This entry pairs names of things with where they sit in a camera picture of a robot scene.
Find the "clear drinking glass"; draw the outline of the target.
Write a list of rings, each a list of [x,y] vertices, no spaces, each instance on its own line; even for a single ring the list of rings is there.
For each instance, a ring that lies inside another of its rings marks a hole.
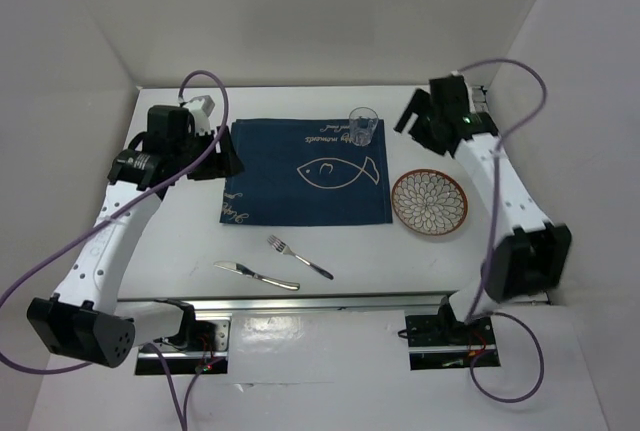
[[[349,135],[355,146],[368,146],[378,124],[377,113],[368,107],[358,107],[349,114]]]

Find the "blue fish placemat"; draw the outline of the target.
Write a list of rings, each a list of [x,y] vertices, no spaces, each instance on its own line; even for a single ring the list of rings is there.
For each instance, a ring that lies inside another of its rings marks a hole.
[[[226,180],[220,223],[317,227],[392,220],[385,130],[352,143],[346,119],[238,119],[231,139],[244,170]]]

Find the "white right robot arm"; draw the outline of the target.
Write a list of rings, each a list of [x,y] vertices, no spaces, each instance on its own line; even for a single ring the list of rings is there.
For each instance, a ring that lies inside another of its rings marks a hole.
[[[553,223],[530,196],[493,119],[475,110],[463,76],[433,79],[427,90],[416,89],[394,129],[455,160],[491,214],[489,251],[479,276],[441,301],[436,320],[441,339],[460,342],[473,321],[502,304],[558,287],[571,232]]]

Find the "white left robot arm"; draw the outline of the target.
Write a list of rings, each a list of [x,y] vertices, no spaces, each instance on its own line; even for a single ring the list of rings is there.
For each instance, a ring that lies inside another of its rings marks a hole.
[[[165,195],[163,182],[227,178],[243,171],[230,133],[212,128],[214,101],[204,95],[156,105],[147,128],[113,160],[98,232],[48,299],[35,298],[27,319],[49,352],[115,368],[129,352],[165,341],[176,350],[196,341],[194,308],[175,299],[120,305],[118,294],[144,229]]]

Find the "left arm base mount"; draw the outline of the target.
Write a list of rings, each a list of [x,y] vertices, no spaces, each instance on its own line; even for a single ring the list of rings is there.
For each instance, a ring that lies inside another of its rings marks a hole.
[[[223,375],[228,372],[228,350],[231,319],[214,317],[198,321],[183,347],[170,344],[167,339],[156,340],[138,350],[135,374],[138,376],[163,375],[160,357],[152,349],[155,346],[164,357],[172,375],[192,376],[198,372]]]

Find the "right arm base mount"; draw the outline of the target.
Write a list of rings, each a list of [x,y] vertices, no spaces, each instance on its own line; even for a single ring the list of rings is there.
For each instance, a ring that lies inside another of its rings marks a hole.
[[[407,315],[397,336],[408,345],[412,371],[500,367],[493,326],[482,318],[469,327],[446,330],[436,315]]]

